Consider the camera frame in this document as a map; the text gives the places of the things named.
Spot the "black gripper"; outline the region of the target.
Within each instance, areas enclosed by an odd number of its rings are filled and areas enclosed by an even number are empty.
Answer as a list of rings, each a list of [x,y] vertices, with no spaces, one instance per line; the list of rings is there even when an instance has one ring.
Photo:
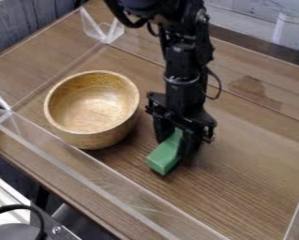
[[[166,77],[166,92],[149,92],[146,112],[153,116],[155,138],[162,143],[181,128],[180,156],[190,161],[202,143],[212,143],[217,121],[205,110],[204,77]]]

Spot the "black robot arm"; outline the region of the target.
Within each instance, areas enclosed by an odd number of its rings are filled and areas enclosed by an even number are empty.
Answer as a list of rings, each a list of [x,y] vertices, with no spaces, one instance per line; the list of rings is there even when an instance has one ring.
[[[190,158],[217,127],[205,109],[209,68],[214,47],[210,41],[210,15],[205,0],[105,0],[111,13],[129,28],[146,27],[159,38],[166,61],[166,91],[147,93],[147,113],[153,116],[155,137],[163,142],[182,132],[175,153]]]

